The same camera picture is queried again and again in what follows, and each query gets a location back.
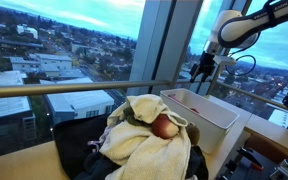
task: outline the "metal railing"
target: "metal railing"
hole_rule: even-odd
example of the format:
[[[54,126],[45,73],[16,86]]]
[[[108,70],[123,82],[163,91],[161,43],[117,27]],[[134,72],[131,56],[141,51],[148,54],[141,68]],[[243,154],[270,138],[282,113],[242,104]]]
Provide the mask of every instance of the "metal railing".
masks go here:
[[[285,109],[285,110],[288,111],[288,108],[287,108],[286,106],[284,106],[283,104],[281,104],[281,103],[278,103],[278,102],[275,102],[275,101],[266,99],[266,98],[264,98],[264,97],[262,97],[262,96],[259,96],[259,95],[256,95],[256,94],[249,93],[249,92],[247,92],[247,91],[244,91],[244,90],[242,90],[242,89],[236,88],[236,87],[234,87],[234,86],[231,86],[231,85],[228,85],[228,84],[225,84],[225,83],[222,83],[222,82],[218,82],[218,81],[217,81],[216,84],[221,85],[221,86],[224,86],[224,87],[229,88],[229,89],[232,89],[232,90],[234,90],[234,91],[236,91],[236,92],[243,93],[243,94],[245,94],[245,95],[247,95],[247,96],[250,96],[250,97],[252,97],[252,98],[258,99],[258,100],[263,101],[263,102],[265,102],[265,103],[272,104],[272,105],[274,105],[274,106],[277,106],[277,107],[279,107],[279,108],[282,108],[282,109]]]
[[[110,82],[94,82],[94,83],[79,83],[79,84],[32,84],[22,86],[0,86],[0,98],[44,95],[53,93],[76,92],[103,90],[115,88],[130,88],[130,87],[145,87],[170,85],[169,81],[110,81]]]

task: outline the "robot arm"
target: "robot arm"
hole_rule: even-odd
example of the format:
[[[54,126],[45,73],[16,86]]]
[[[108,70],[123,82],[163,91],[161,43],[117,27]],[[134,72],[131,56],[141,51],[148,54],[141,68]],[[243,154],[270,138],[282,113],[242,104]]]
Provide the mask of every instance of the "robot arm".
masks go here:
[[[237,47],[251,35],[288,21],[288,0],[282,0],[245,17],[226,21],[219,30],[218,42],[226,48]]]
[[[205,44],[200,64],[193,66],[190,72],[190,82],[193,83],[199,74],[203,74],[201,81],[205,82],[215,67],[215,55],[220,55],[223,48],[238,48],[257,33],[288,21],[288,0],[270,4],[273,1],[268,0],[263,9],[244,17],[239,11],[221,12]],[[253,45],[256,39],[253,38],[253,42],[248,43],[249,46]]]

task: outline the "white container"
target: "white container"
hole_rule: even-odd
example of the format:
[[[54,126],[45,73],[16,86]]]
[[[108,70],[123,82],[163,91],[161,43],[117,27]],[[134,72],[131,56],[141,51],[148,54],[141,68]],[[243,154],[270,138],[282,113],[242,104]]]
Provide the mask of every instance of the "white container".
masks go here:
[[[198,127],[200,130],[198,145],[207,154],[212,153],[239,117],[235,112],[187,89],[161,91],[160,97],[171,111]]]

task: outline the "cable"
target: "cable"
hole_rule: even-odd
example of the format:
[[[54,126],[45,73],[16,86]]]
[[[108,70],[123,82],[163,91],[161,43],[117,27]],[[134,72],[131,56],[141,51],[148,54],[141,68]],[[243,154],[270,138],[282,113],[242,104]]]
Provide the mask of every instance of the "cable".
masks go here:
[[[242,73],[242,74],[235,74],[235,73],[230,72],[230,71],[228,70],[227,66],[225,66],[226,71],[227,71],[230,75],[234,75],[234,76],[245,76],[245,75],[251,73],[251,72],[254,70],[255,66],[256,66],[256,59],[255,59],[255,57],[252,56],[252,55],[244,55],[244,56],[241,56],[241,57],[237,58],[236,61],[238,61],[238,60],[240,60],[241,58],[244,58],[244,57],[251,57],[251,58],[253,59],[253,62],[254,62],[252,68],[251,68],[248,72]]]
[[[243,48],[243,49],[240,49],[240,50],[238,50],[238,51],[229,53],[228,56],[231,57],[231,56],[233,56],[233,55],[236,54],[236,53],[239,53],[239,52],[242,52],[242,51],[245,51],[245,50],[249,49],[250,47],[252,47],[252,46],[258,41],[258,39],[260,38],[260,36],[261,36],[261,32],[258,33],[258,36],[257,36],[256,40],[255,40],[250,46],[248,46],[247,48]]]

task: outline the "cloudy sky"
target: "cloudy sky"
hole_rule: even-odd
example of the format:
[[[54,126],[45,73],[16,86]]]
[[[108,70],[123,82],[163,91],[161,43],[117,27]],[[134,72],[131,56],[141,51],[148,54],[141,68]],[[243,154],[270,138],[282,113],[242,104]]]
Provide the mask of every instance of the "cloudy sky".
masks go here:
[[[219,2],[222,1],[204,0],[190,42],[193,53],[201,53],[220,8]],[[249,13],[260,10],[264,2],[253,0]],[[134,39],[138,36],[144,5],[145,0],[0,0],[3,7]],[[256,45],[236,57],[244,54],[255,56],[259,65],[288,69],[288,22],[263,31]]]

